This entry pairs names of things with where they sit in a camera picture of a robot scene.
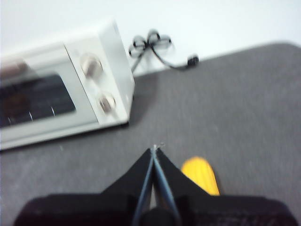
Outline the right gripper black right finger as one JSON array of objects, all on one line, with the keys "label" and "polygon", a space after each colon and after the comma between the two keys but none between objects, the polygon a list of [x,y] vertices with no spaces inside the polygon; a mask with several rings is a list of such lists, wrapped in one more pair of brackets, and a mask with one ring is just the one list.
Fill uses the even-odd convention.
[{"label": "right gripper black right finger", "polygon": [[296,226],[289,208],[260,196],[210,195],[185,176],[163,153],[154,152],[162,199],[183,226]]}]

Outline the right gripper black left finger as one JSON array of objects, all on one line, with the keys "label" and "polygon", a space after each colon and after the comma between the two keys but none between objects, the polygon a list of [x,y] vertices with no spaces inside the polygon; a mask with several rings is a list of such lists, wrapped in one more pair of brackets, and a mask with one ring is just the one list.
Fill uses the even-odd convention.
[{"label": "right gripper black left finger", "polygon": [[50,194],[29,200],[15,226],[130,225],[151,171],[147,149],[130,169],[100,193]]}]

